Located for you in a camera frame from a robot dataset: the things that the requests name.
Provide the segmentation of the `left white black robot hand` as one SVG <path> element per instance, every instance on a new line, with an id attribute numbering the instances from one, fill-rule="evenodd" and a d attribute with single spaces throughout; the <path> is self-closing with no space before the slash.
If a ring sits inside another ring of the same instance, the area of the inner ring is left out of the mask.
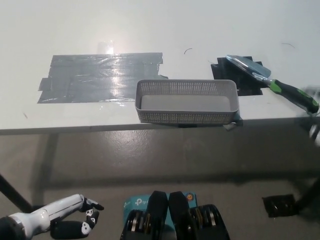
<path id="1" fill-rule="evenodd" d="M 2 240 L 31 240 L 50 233 L 54 240 L 79 240 L 89 236 L 104 207 L 98 202 L 74 194 L 31 213 L 17 212 L 0 219 Z"/>

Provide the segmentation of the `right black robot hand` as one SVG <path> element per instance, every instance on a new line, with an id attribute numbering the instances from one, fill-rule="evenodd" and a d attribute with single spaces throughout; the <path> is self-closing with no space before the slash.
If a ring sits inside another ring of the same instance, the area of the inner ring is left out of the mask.
<path id="1" fill-rule="evenodd" d="M 307 86 L 303 88 L 304 92 L 310 95 L 316 103 L 320 104 L 320 86 Z M 308 136 L 313 140 L 314 144 L 320 147 L 320 110 L 316 113 L 311 113 L 305 110 L 302 114 L 302 120 L 300 126 L 305 132 L 308 132 Z"/>

